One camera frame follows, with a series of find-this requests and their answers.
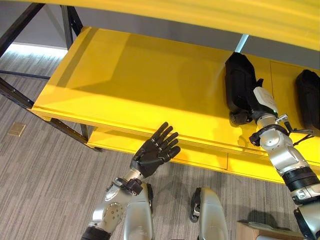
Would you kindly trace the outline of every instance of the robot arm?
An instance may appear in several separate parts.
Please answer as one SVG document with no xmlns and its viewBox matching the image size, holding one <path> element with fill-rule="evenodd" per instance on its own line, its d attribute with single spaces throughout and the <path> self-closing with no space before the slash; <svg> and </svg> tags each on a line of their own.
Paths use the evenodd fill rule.
<svg viewBox="0 0 320 240">
<path fill-rule="evenodd" d="M 302 234 L 308 240 L 320 240 L 320 181 L 289 137 L 298 132 L 308 134 L 303 138 L 307 139 L 312 137 L 312 131 L 293 130 L 286 114 L 278 117 L 272 95 L 262 88 L 263 79 L 256 81 L 255 69 L 246 56 L 234 52 L 225 67 L 230 120 L 235 125 L 255 120 L 259 131 L 249 138 L 250 142 L 266 150 L 290 190 L 298 205 L 294 216 Z M 287 129 L 279 125 L 282 121 Z"/>
<path fill-rule="evenodd" d="M 180 152 L 180 147 L 175 146 L 178 143 L 178 133 L 167 137 L 172 130 L 173 127 L 168 127 L 165 122 L 136 152 L 127 174 L 117 177 L 106 190 L 104 199 L 94 210 L 92 221 L 81 240 L 108 240 L 111 237 L 121 222 L 132 195 L 138 195 L 143 189 L 142 180 Z"/>
</svg>

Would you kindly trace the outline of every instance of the cardboard box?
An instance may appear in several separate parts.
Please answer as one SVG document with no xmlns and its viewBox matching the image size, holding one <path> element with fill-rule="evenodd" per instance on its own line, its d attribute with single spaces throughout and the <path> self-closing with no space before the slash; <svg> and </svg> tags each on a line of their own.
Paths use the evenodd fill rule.
<svg viewBox="0 0 320 240">
<path fill-rule="evenodd" d="M 304 240 L 299 232 L 290 230 L 280 230 L 271 226 L 255 223 L 240 222 L 236 223 L 236 240 L 256 240 L 258 236 L 265 236 L 279 240 Z"/>
</svg>

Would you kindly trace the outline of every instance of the silver robot leg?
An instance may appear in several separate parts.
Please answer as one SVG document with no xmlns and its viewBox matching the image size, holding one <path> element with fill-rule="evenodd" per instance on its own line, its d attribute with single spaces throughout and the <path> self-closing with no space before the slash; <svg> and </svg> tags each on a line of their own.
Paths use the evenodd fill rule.
<svg viewBox="0 0 320 240">
<path fill-rule="evenodd" d="M 210 188 L 196 189 L 191 200 L 190 219 L 194 223 L 199 220 L 199 240 L 228 240 L 224 210 Z"/>
<path fill-rule="evenodd" d="M 133 196 L 126 208 L 124 240 L 153 240 L 152 223 L 153 192 L 150 184 L 143 183 L 143 190 Z"/>
</svg>

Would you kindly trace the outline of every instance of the gray wall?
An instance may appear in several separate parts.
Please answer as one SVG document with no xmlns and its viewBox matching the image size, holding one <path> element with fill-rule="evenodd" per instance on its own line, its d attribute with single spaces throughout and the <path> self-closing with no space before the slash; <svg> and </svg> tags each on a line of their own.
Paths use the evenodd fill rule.
<svg viewBox="0 0 320 240">
<path fill-rule="evenodd" d="M 23 2 L 0 1 L 0 35 L 28 5 Z M 85 26 L 138 33 L 230 51 L 236 48 L 241 37 L 239 33 L 151 17 L 81 7 L 77 7 L 76 10 Z M 16 42 L 66 47 L 60 7 L 46 5 L 22 31 Z M 250 36 L 242 52 L 320 69 L 318 51 L 259 37 Z"/>
</svg>

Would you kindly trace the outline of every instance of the gray carpet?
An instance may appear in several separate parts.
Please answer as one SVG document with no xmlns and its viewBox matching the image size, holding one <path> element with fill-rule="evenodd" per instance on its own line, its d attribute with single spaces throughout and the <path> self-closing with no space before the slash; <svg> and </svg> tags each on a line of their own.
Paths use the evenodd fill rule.
<svg viewBox="0 0 320 240">
<path fill-rule="evenodd" d="M 0 70 L 50 76 L 59 61 L 6 53 Z M 45 85 L 35 78 L 0 77 L 32 100 Z M 13 122 L 26 124 L 21 137 L 7 135 Z M 0 239 L 80 239 L 106 187 L 127 171 L 131 157 L 95 152 L 0 95 Z M 161 166 L 147 182 L 154 192 L 156 240 L 197 239 L 198 224 L 189 221 L 189 208 L 193 191 L 202 186 L 220 197 L 231 240 L 238 220 L 298 231 L 295 206 L 281 184 L 176 163 Z M 111 239 L 123 239 L 123 224 Z"/>
</svg>

